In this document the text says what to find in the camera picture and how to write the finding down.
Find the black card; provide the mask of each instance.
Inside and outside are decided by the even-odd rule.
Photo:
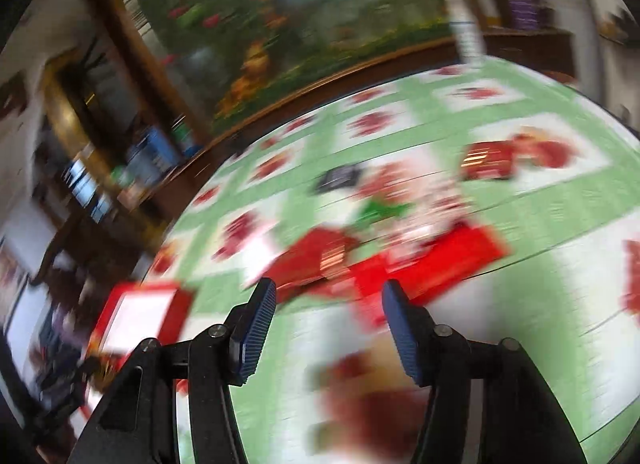
[[[346,164],[330,169],[318,180],[317,193],[328,193],[341,188],[353,188],[357,186],[362,168],[359,164]]]

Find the metal bolt head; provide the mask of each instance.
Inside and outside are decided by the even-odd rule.
[[[141,344],[142,344],[142,351],[143,352],[148,352],[150,349],[154,348],[156,346],[157,341],[153,338],[147,338],[147,339],[143,339]]]
[[[226,334],[226,327],[223,324],[218,323],[217,325],[210,326],[207,332],[212,338],[222,338],[222,336]]]
[[[511,352],[520,350],[520,343],[513,338],[505,338],[502,340],[502,346]]]
[[[436,336],[440,336],[441,338],[446,338],[453,333],[453,329],[449,325],[436,325],[433,331],[436,333]]]

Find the green tablecloth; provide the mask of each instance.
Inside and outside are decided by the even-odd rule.
[[[454,95],[459,85],[491,96]],[[640,415],[640,321],[624,306],[630,279],[625,242],[640,240],[638,142],[577,92],[492,58],[480,71],[425,72],[371,95],[359,104],[336,101],[290,133],[285,127],[274,132],[284,139],[267,149],[258,143],[223,165],[201,192],[216,188],[206,195],[211,198],[196,198],[184,212],[167,238],[173,265],[147,276],[177,277],[197,290],[183,338],[247,300],[250,290],[241,290],[251,277],[245,259],[260,258],[260,249],[284,249],[323,222],[353,219],[360,203],[348,192],[314,192],[325,171],[400,159],[425,176],[455,176],[466,144],[506,139],[521,126],[541,127],[572,143],[574,162],[562,169],[521,167],[510,181],[461,182],[472,218],[491,224],[511,254],[428,307],[436,322],[469,338],[519,339],[558,397],[589,462],[606,462]],[[392,123],[350,139],[353,129],[372,124],[354,128],[354,122],[374,110],[393,114]],[[288,163],[261,181],[252,179],[256,166],[283,149]],[[222,227],[246,209],[262,214],[271,245],[215,257]],[[356,256],[377,249],[371,242]],[[257,373],[232,391],[250,462],[326,458],[308,450],[313,427],[324,416],[308,372],[367,343],[350,310],[348,304],[303,296],[276,314]],[[182,460],[192,462],[185,401],[178,404],[178,424]]]

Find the green object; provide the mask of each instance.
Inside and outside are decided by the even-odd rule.
[[[187,126],[184,117],[175,122],[171,129],[171,133],[176,142],[180,145],[180,148],[182,148],[182,152],[187,155],[187,157],[191,157],[194,150],[198,149],[195,141],[193,140],[193,132],[191,131],[191,128]]]
[[[180,25],[183,29],[192,27],[204,18],[205,12],[205,8],[202,6],[202,4],[196,3],[196,5],[191,7],[187,12],[185,12],[177,19],[178,25]]]
[[[135,179],[125,166],[116,166],[113,168],[113,171],[111,171],[111,180],[123,189],[128,188],[135,182]]]
[[[369,199],[367,205],[360,212],[353,224],[353,227],[357,231],[362,231],[371,227],[376,222],[403,217],[411,207],[411,204],[388,205],[377,199]]]

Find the red gift box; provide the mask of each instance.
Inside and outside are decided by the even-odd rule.
[[[515,148],[511,141],[476,142],[468,146],[461,169],[465,179],[507,179],[513,175]]]
[[[506,256],[489,227],[461,223],[437,239],[424,255],[400,269],[388,265],[383,254],[349,267],[359,300],[355,306],[369,327],[385,322],[382,288],[396,279],[412,303],[425,305],[473,276],[482,267]]]
[[[263,276],[275,282],[278,303],[302,292],[336,297],[334,283],[346,272],[347,253],[357,243],[338,229],[314,227],[277,257]]]

